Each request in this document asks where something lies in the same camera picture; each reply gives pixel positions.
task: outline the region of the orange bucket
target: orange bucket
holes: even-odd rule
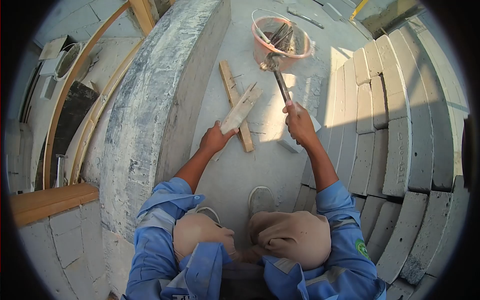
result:
[[[256,33],[255,23],[258,28],[269,37],[273,32],[276,31],[283,23],[292,26],[293,28],[293,53],[283,52],[276,49],[272,44],[265,43],[258,34]],[[280,71],[288,69],[294,62],[309,57],[313,52],[312,40],[305,31],[298,28],[295,23],[292,23],[286,19],[280,17],[260,17],[252,23],[252,33],[253,33],[253,58],[260,65],[265,60],[265,56],[270,52],[278,52],[284,54],[285,58],[280,58]]]

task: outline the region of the hammer head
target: hammer head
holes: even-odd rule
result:
[[[287,57],[285,54],[278,53],[278,52],[270,52],[265,57],[265,60],[260,64],[260,70],[262,71],[278,71],[279,70],[279,59],[281,57]]]

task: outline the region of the left hand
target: left hand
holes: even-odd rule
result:
[[[238,128],[222,134],[220,131],[220,121],[216,121],[212,128],[209,128],[200,142],[200,149],[206,151],[212,156],[222,150],[228,140],[239,132]]]

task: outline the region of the blue work shirt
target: blue work shirt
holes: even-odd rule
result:
[[[181,178],[154,188],[138,213],[145,216],[135,230],[135,255],[122,299],[219,298],[222,266],[231,262],[223,244],[198,243],[178,265],[173,252],[176,220],[204,199],[193,195]],[[355,199],[337,181],[316,195],[316,204],[317,213],[330,224],[330,257],[322,266],[302,271],[297,262],[263,256],[258,264],[264,267],[269,290],[280,300],[385,299],[386,284],[365,249]]]

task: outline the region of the hand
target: hand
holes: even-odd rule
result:
[[[297,144],[307,149],[307,147],[318,141],[312,119],[310,119],[308,111],[298,102],[287,101],[285,105],[282,111],[284,114],[288,113],[285,119],[288,132],[292,139],[297,140]]]
[[[238,132],[239,129],[235,128],[222,134],[220,131],[220,121],[215,121],[213,127],[209,128],[204,134],[202,141],[200,142],[199,150],[206,151],[213,156],[215,153],[222,150],[228,140]]]

